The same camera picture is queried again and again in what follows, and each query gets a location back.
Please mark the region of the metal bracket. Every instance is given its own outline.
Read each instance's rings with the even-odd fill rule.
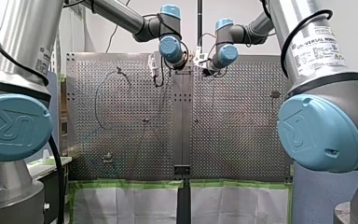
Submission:
[[[202,47],[198,46],[196,50],[196,56],[194,57],[193,63],[197,67],[206,69],[208,67],[208,54],[202,53]]]
[[[110,152],[103,156],[103,163],[113,163],[113,155]]]
[[[182,70],[176,70],[175,75],[191,75],[193,72],[192,66],[186,65]]]
[[[156,56],[154,53],[149,55],[147,64],[149,65],[152,77],[157,77],[159,68],[156,64]]]
[[[176,175],[190,175],[189,165],[176,165],[174,166],[174,173]]]

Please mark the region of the pegboard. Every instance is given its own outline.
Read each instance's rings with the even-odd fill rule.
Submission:
[[[173,179],[168,69],[156,88],[147,54],[67,57],[71,178]]]
[[[286,83],[277,56],[240,56],[221,78],[195,72],[192,178],[290,181],[277,132]]]
[[[241,56],[221,78],[166,69],[163,88],[153,84],[147,54],[68,60],[73,179],[173,179],[174,165],[189,164],[191,178],[290,181],[277,132],[287,83],[279,57]]]

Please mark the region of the black cable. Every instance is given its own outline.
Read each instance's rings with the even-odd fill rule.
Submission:
[[[75,3],[73,3],[73,4],[65,5],[65,6],[63,6],[63,8],[66,8],[66,7],[74,7],[74,6],[79,5],[80,3],[84,2],[84,1],[86,1],[86,0],[80,0],[80,1],[75,2]]]
[[[90,4],[91,4],[91,12],[92,12],[92,14],[95,14],[94,1],[95,1],[95,0],[90,0]]]
[[[126,3],[126,6],[129,5],[131,0],[128,0],[127,3]],[[107,48],[106,48],[106,53],[109,52],[109,49],[110,49],[110,46],[112,45],[112,40],[113,40],[113,36],[115,36],[116,32],[117,32],[117,28],[118,28],[118,25],[116,25],[116,28],[115,30],[113,31],[113,33],[110,35],[110,38],[109,38],[109,44],[107,45]]]
[[[110,46],[112,45],[112,39],[113,39],[113,36],[114,36],[114,35],[116,34],[116,32],[117,32],[117,28],[118,28],[118,25],[116,25],[115,30],[114,30],[113,33],[110,35],[109,44],[108,44],[108,46],[107,46],[107,48],[106,48],[105,53],[109,52]]]
[[[103,123],[100,121],[100,118],[98,117],[98,106],[97,106],[97,101],[98,101],[98,94],[99,94],[99,92],[100,92],[100,89],[101,89],[101,86],[103,85],[103,84],[105,84],[105,82],[110,78],[110,76],[112,75],[112,74],[114,74],[115,72],[110,72],[110,73],[108,73],[108,74],[106,74],[106,77],[105,77],[105,79],[100,83],[100,85],[98,85],[98,87],[97,87],[97,91],[95,92],[95,97],[94,97],[94,115],[95,115],[95,119],[97,120],[97,122],[98,122],[98,124],[99,124],[99,126],[102,128],[102,129],[104,129],[104,130],[111,130],[111,127],[105,127],[105,126],[103,126]],[[121,72],[121,68],[117,68],[117,71],[116,71],[116,74],[118,74],[118,75],[122,75],[124,78],[126,78],[126,80],[127,80],[127,82],[129,83],[129,91],[131,90],[131,88],[132,88],[132,85],[131,85],[131,82],[130,82],[130,80],[128,79],[128,76],[126,75],[126,74],[124,74],[123,72]]]
[[[57,224],[63,224],[64,222],[64,209],[65,209],[65,176],[63,173],[60,151],[57,148],[57,145],[54,142],[53,136],[51,136],[48,140],[50,144],[51,151],[54,156],[54,160],[57,167],[57,176],[58,176],[58,216],[57,216]]]
[[[45,75],[41,74],[40,72],[35,71],[34,69],[27,67],[25,65],[23,65],[22,63],[17,62],[16,60],[14,60],[2,47],[2,44],[0,42],[0,53],[7,58],[11,63],[16,64],[18,67],[22,68],[23,70],[36,75],[37,77],[42,78],[43,82],[45,83],[45,86],[48,85],[48,79],[46,78]]]
[[[221,76],[218,76],[219,75],[219,73],[217,73],[217,74],[215,74],[215,75],[213,75],[213,77],[217,77],[217,78],[220,78],[220,77],[225,77],[226,76],[226,74],[227,74],[227,71],[228,71],[228,66],[226,66],[226,71],[225,71],[225,73],[223,74],[223,75],[221,75]]]
[[[164,63],[165,63],[165,66],[167,66],[170,69],[170,72],[171,72],[171,70],[175,70],[173,67],[170,67],[168,65],[167,60],[164,59]]]
[[[261,0],[261,3],[263,4],[264,13],[266,13],[266,16],[272,21],[271,14],[269,14],[269,10],[267,9],[266,0]]]
[[[162,35],[161,34],[161,25],[160,25],[159,26],[159,32],[158,32],[158,38],[159,39],[161,39],[165,35],[177,35],[177,36],[179,36],[179,39],[182,40],[182,36],[177,31],[175,31],[171,26],[169,26],[167,23],[165,23],[165,21],[162,19],[161,15],[159,13],[157,14],[157,18],[159,20],[159,23],[163,24],[165,27],[167,27],[169,30],[172,31],[171,34],[167,33],[167,34]]]
[[[296,26],[296,28],[289,34],[289,36],[287,36],[286,40],[284,41],[284,44],[283,44],[283,47],[282,47],[282,54],[281,54],[281,67],[282,67],[283,73],[284,73],[284,75],[286,77],[288,77],[288,75],[287,75],[285,60],[286,60],[287,51],[290,48],[290,44],[292,43],[293,39],[296,37],[298,32],[300,32],[303,29],[303,26],[305,24],[307,24],[312,19],[314,19],[314,18],[316,18],[316,17],[318,17],[320,15],[323,15],[323,14],[328,15],[328,17],[327,17],[328,20],[330,20],[333,17],[333,11],[332,10],[324,9],[324,10],[317,11],[317,12],[313,13],[312,15],[308,16],[307,18],[305,18],[304,20],[302,20]]]
[[[160,84],[157,83],[157,76],[154,76],[154,77],[153,77],[153,82],[154,82],[156,88],[159,88],[159,87],[164,86],[164,82],[165,82],[165,77],[164,77],[164,64],[162,64],[162,61],[163,61],[163,58],[162,58],[162,56],[161,56],[161,83],[160,83]]]
[[[199,46],[201,45],[202,38],[205,37],[206,35],[209,35],[209,36],[211,36],[211,37],[213,37],[213,38],[216,38],[216,36],[213,35],[213,34],[211,34],[211,33],[205,33],[205,34],[203,34],[203,35],[200,37],[200,39],[199,39],[199,43],[198,43]]]
[[[187,45],[185,44],[185,42],[181,41],[180,42],[183,46],[185,46],[185,49],[186,49],[186,59],[185,59],[185,62],[184,62],[184,66],[186,66],[186,64],[188,63],[188,59],[190,58],[190,52],[188,51],[188,47]]]

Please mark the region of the metal post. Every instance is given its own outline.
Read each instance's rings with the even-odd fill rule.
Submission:
[[[202,0],[198,0],[198,35],[197,35],[197,42],[200,42],[200,46],[202,47]]]

